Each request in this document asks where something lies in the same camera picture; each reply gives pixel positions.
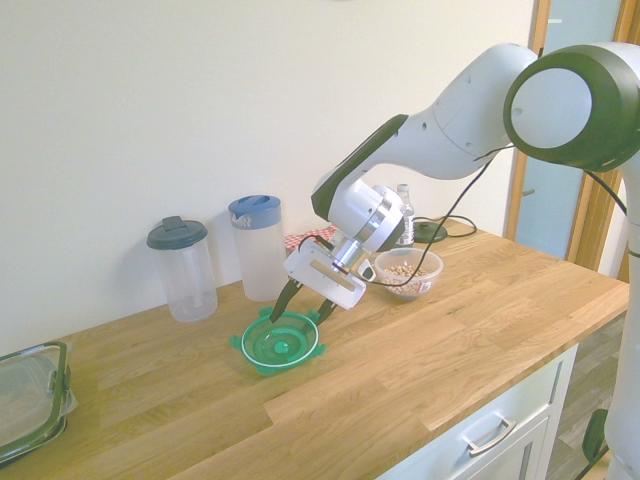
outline red checkered cloth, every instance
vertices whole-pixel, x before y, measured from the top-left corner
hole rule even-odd
[[[284,246],[287,250],[293,250],[297,248],[298,245],[300,245],[300,242],[309,235],[318,235],[328,241],[336,230],[337,228],[335,225],[329,225],[327,228],[309,230],[307,233],[303,233],[302,235],[287,235],[284,239]]]

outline plastic pitcher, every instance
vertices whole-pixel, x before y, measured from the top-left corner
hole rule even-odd
[[[207,229],[200,222],[168,217],[147,237],[156,253],[160,277],[171,315],[180,322],[196,322],[218,307]]]
[[[244,197],[229,205],[244,293],[250,300],[275,300],[287,283],[280,199]]]

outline wooden door frame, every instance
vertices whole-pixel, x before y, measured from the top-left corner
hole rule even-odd
[[[529,48],[539,52],[544,46],[552,0],[538,0],[534,7],[532,35]],[[621,0],[614,39],[618,42],[640,44],[640,12],[637,0]],[[515,240],[522,202],[522,190],[527,168],[527,155],[518,151],[511,176],[511,191],[507,212],[505,237]],[[604,174],[605,181],[617,190],[620,175],[616,170]],[[597,270],[609,231],[614,202],[591,177],[583,174],[578,205],[571,229],[566,259]]]

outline white wall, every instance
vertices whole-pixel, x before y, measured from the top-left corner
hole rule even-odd
[[[526,44],[533,0],[0,2],[0,354],[164,303],[146,235],[200,220],[219,285],[240,278],[227,217],[280,197],[286,233],[375,128],[426,108],[495,43]],[[510,153],[461,205],[504,228]],[[468,180],[399,167],[418,214]]]

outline blue lid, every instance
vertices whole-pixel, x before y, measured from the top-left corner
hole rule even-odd
[[[229,205],[231,224],[240,230],[267,228],[282,220],[280,199],[271,195],[252,195]]]
[[[179,250],[199,242],[207,236],[207,229],[200,222],[167,217],[162,225],[154,228],[147,236],[147,245],[155,250]]]

